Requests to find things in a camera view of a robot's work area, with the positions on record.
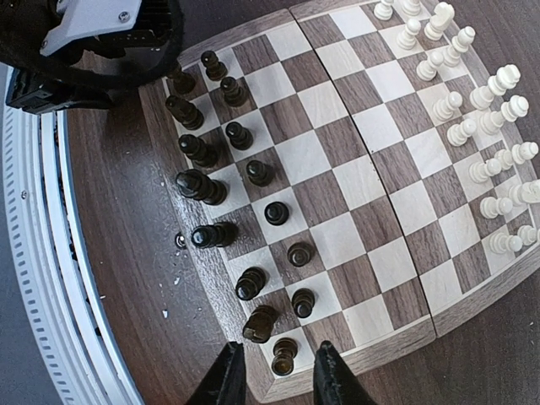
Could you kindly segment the dark bishop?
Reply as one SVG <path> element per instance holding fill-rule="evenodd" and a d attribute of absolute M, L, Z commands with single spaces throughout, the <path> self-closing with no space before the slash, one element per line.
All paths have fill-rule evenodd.
<path fill-rule="evenodd" d="M 259 295 L 267 283 L 267 275 L 260 267 L 247 268 L 237 280 L 235 295 L 238 299 L 248 301 Z"/>

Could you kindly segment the dark rook chess piece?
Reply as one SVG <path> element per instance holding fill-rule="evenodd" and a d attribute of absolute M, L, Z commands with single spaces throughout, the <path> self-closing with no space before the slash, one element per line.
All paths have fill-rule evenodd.
<path fill-rule="evenodd" d="M 171 81 L 173 90 L 178 95 L 188 95 L 197 84 L 196 79 L 190 73 L 183 71 L 180 63 L 177 63 L 167 74 L 167 78 Z"/>

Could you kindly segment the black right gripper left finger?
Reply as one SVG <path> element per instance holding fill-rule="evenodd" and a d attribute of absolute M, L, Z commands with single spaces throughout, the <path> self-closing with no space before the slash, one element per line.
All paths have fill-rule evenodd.
<path fill-rule="evenodd" d="M 227 342 L 190 396 L 187 405 L 246 403 L 246 362 L 243 343 Z"/>

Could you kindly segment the aluminium front frame rail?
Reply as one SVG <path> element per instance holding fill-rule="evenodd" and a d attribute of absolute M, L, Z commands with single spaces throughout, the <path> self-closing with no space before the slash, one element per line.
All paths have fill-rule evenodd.
<path fill-rule="evenodd" d="M 89 263 L 67 115 L 1 112 L 3 197 L 26 314 L 65 404 L 139 404 Z"/>

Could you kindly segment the dark pawn file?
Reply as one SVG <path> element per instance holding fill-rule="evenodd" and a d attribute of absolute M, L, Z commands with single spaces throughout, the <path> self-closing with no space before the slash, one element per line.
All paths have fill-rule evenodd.
<path fill-rule="evenodd" d="M 260 160 L 250 160 L 246 165 L 249 181 L 255 186 L 268 186 L 273 181 L 273 168 Z"/>
<path fill-rule="evenodd" d="M 230 145 L 241 151 L 249 149 L 254 142 L 251 132 L 237 121 L 232 121 L 226 126 L 225 135 L 229 138 Z"/>
<path fill-rule="evenodd" d="M 220 83 L 220 89 L 227 105 L 239 107 L 245 104 L 247 93 L 235 78 L 225 77 Z"/>
<path fill-rule="evenodd" d="M 264 209 L 264 217 L 270 225 L 281 226 L 289 218 L 289 208 L 283 202 L 271 202 Z"/>

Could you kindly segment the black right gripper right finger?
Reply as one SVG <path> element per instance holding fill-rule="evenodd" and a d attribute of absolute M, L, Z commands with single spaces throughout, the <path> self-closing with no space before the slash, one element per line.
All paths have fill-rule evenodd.
<path fill-rule="evenodd" d="M 323 341 L 316 351 L 313 401 L 316 405 L 375 405 L 375 401 L 328 340 Z"/>

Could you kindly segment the dark pawn chess piece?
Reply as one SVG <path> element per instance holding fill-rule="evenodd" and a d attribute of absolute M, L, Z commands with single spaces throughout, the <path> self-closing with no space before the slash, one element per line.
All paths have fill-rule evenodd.
<path fill-rule="evenodd" d="M 288 262 L 294 267 L 303 267 L 310 263 L 316 254 L 315 247 L 307 241 L 294 243 L 287 250 Z"/>

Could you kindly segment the dark queen chess piece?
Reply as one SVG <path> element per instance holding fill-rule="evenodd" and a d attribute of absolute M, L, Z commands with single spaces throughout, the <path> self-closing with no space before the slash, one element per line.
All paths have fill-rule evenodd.
<path fill-rule="evenodd" d="M 200 170 L 190 169 L 181 171 L 175 178 L 180 194 L 195 201 L 210 206 L 221 204 L 227 197 L 223 182 L 213 180 Z"/>

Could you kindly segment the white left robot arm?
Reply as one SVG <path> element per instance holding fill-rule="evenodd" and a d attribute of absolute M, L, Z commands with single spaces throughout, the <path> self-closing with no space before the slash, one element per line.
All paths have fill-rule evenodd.
<path fill-rule="evenodd" d="M 3 1 L 4 102 L 35 115 L 109 109 L 111 95 L 174 70 L 183 34 L 177 1 Z"/>

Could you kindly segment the dark knight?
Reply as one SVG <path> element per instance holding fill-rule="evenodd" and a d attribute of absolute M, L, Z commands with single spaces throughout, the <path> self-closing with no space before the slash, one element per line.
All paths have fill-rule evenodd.
<path fill-rule="evenodd" d="M 253 343 L 266 343 L 271 337 L 279 312 L 270 305 L 259 305 L 243 326 L 242 335 Z"/>

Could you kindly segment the wooden chess board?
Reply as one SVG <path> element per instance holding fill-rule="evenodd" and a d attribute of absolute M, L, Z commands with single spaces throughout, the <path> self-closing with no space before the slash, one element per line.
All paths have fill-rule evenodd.
<path fill-rule="evenodd" d="M 165 77 L 141 92 L 148 129 L 164 157 L 178 245 L 195 262 L 220 335 L 238 339 L 259 305 L 279 312 L 266 343 L 246 344 L 247 381 L 263 403 L 309 392 L 316 350 L 334 343 L 355 374 L 398 359 L 446 335 L 491 306 L 539 266 L 539 142 L 520 131 L 528 111 L 521 70 L 487 62 L 496 43 L 487 13 L 446 1 L 455 17 L 440 40 L 424 27 L 442 1 L 313 1 L 256 19 L 208 39 L 179 59 L 197 81 L 176 94 Z M 201 62 L 214 51 L 247 93 L 224 102 L 220 81 Z M 165 107 L 176 95 L 203 114 L 197 130 Z M 230 145 L 239 122 L 254 137 Z M 194 164 L 178 139 L 191 134 L 218 152 L 215 166 Z M 268 186 L 246 173 L 250 160 L 273 168 Z M 183 197 L 181 171 L 224 183 L 210 206 Z M 285 203 L 281 226 L 264 217 Z M 199 249 L 200 225 L 238 227 L 226 247 Z M 316 254 L 292 266 L 299 241 Z M 235 286 L 249 267 L 267 283 L 253 300 Z M 311 315 L 291 299 L 311 289 Z M 298 343 L 290 375 L 272 372 L 280 338 Z"/>

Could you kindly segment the dark pawn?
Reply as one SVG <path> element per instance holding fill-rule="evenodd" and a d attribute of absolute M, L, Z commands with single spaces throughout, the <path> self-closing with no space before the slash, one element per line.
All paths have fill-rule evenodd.
<path fill-rule="evenodd" d="M 311 289 L 298 289 L 294 292 L 291 305 L 294 313 L 299 318 L 307 318 L 311 315 L 316 299 Z"/>

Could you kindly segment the dark king chess piece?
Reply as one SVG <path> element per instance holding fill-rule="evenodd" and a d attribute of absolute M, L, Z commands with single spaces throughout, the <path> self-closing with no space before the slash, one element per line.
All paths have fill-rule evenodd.
<path fill-rule="evenodd" d="M 231 245 L 238 235 L 238 227 L 231 222 L 219 222 L 197 226 L 191 235 L 191 242 L 199 249 L 226 247 Z"/>

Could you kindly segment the white knight chess piece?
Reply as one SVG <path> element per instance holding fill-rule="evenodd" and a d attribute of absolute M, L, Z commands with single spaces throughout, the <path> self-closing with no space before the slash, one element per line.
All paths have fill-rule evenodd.
<path fill-rule="evenodd" d="M 435 6 L 434 14 L 424 27 L 425 36 L 432 41 L 441 39 L 444 31 L 455 17 L 454 7 L 447 2 L 440 2 Z"/>

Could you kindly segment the dark corner rook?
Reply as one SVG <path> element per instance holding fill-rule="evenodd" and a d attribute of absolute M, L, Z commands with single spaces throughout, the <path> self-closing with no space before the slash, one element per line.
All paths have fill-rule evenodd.
<path fill-rule="evenodd" d="M 294 370 L 297 353 L 298 343 L 293 338 L 280 338 L 273 346 L 272 372 L 277 376 L 290 375 Z"/>

